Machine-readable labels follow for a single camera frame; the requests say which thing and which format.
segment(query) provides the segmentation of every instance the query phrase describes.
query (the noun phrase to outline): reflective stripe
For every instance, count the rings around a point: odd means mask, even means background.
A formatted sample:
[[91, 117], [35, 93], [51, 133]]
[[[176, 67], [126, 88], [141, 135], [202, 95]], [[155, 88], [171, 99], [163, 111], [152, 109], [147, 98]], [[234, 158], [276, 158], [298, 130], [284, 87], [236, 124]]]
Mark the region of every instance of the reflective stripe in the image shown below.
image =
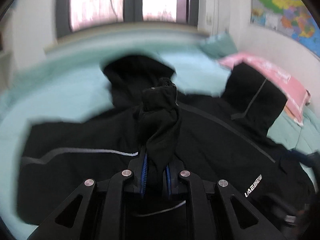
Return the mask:
[[267, 79], [264, 80], [264, 82], [262, 83], [262, 85], [260, 86], [260, 88], [258, 89], [258, 91], [256, 92], [256, 94], [254, 95], [254, 97], [251, 99], [250, 103], [248, 104], [247, 109], [243, 112], [243, 113], [238, 113], [238, 114], [233, 114], [231, 116], [231, 120], [234, 119], [239, 119], [239, 118], [244, 118], [246, 116], [246, 114], [248, 113], [251, 105], [253, 104], [253, 102], [256, 100], [256, 98], [258, 97], [259, 93], [261, 92], [264, 84], [266, 83]]
[[269, 155], [267, 154], [264, 150], [262, 150], [258, 145], [256, 145], [253, 141], [251, 141], [250, 139], [248, 139], [247, 137], [245, 137], [243, 134], [241, 134], [240, 132], [238, 132], [236, 129], [232, 128], [230, 125], [228, 125], [226, 122], [220, 120], [218, 117], [213, 116], [211, 114], [208, 114], [205, 111], [200, 110], [199, 108], [196, 108], [194, 106], [188, 106], [184, 103], [179, 102], [178, 105], [180, 106], [181, 109], [184, 109], [188, 112], [194, 113], [194, 114], [198, 114], [206, 119], [209, 119], [211, 121], [214, 121], [215, 123], [220, 124], [221, 126], [223, 126], [224, 128], [228, 129], [229, 131], [233, 132], [234, 134], [236, 134], [237, 136], [239, 136], [240, 138], [242, 138], [243, 140], [245, 140], [247, 143], [249, 143], [250, 145], [252, 145], [254, 148], [256, 148], [259, 152], [261, 152], [263, 155], [265, 155], [266, 157], [268, 157], [269, 160], [271, 160], [273, 163], [275, 163], [276, 161]]
[[108, 149], [86, 149], [86, 148], [57, 148], [54, 150], [51, 150], [50, 152], [43, 155], [40, 159], [32, 158], [32, 157], [22, 157], [21, 158], [21, 167], [28, 165], [28, 164], [41, 164], [45, 165], [49, 161], [51, 161], [54, 157], [57, 155], [61, 155], [64, 153], [114, 153], [114, 154], [120, 154], [123, 156], [137, 156], [138, 152], [136, 153], [124, 153], [119, 152], [116, 150], [108, 150]]

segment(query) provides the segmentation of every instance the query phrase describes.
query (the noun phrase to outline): light switch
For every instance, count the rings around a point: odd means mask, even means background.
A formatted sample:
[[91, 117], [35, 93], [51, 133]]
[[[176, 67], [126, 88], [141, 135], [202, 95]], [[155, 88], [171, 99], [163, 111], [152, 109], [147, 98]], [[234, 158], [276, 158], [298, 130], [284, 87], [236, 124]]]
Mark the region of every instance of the light switch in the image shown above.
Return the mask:
[[212, 20], [213, 20], [212, 15], [207, 14], [206, 18], [207, 18], [207, 25], [212, 25]]

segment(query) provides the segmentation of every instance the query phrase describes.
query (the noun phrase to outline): pillowcase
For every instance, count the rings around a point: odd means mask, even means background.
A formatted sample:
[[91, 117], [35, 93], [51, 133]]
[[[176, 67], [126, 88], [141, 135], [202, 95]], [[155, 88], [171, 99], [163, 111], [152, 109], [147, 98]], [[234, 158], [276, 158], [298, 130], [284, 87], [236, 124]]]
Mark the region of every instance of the pillowcase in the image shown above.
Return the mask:
[[285, 107], [286, 112], [289, 112], [294, 121], [302, 126], [303, 107], [310, 102], [311, 98], [304, 86], [285, 70], [249, 53], [241, 52], [219, 60], [221, 65], [230, 69], [241, 62], [258, 70], [286, 95], [288, 99]]
[[199, 43], [199, 48], [210, 58], [218, 59], [234, 53], [238, 50], [228, 33], [211, 36]]

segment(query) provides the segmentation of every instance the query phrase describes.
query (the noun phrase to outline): metal screw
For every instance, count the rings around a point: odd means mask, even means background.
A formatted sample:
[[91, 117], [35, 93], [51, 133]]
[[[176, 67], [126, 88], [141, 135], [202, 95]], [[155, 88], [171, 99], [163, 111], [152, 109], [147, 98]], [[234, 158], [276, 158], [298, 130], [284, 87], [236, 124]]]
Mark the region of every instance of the metal screw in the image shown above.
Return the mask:
[[122, 175], [125, 176], [125, 177], [128, 177], [132, 174], [132, 172], [130, 170], [124, 170], [122, 171]]
[[87, 179], [84, 184], [88, 187], [92, 186], [94, 184], [94, 180], [93, 179]]
[[189, 171], [181, 171], [181, 172], [180, 172], [180, 175], [181, 175], [182, 177], [189, 177], [189, 176], [190, 176], [190, 172], [189, 172]]
[[221, 186], [221, 187], [226, 187], [226, 186], [228, 186], [228, 182], [226, 181], [226, 180], [224, 180], [224, 179], [221, 179], [221, 180], [219, 180], [219, 185]]

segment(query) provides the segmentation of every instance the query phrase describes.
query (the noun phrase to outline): bed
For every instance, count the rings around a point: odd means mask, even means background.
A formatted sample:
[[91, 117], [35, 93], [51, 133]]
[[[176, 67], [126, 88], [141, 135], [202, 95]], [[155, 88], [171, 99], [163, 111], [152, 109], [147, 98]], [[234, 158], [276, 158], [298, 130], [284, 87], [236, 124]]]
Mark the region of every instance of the bed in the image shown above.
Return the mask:
[[[133, 51], [173, 67], [173, 82], [185, 93], [218, 96], [230, 74], [198, 46], [181, 44], [81, 51], [19, 73], [0, 98], [0, 215], [17, 240], [27, 239], [36, 228], [21, 221], [15, 208], [19, 158], [31, 124], [82, 122], [112, 108], [109, 82], [100, 68]], [[308, 108], [304, 118], [299, 127], [283, 112], [268, 136], [288, 149], [310, 154], [320, 148], [320, 121]], [[305, 170], [314, 182], [312, 172]]]

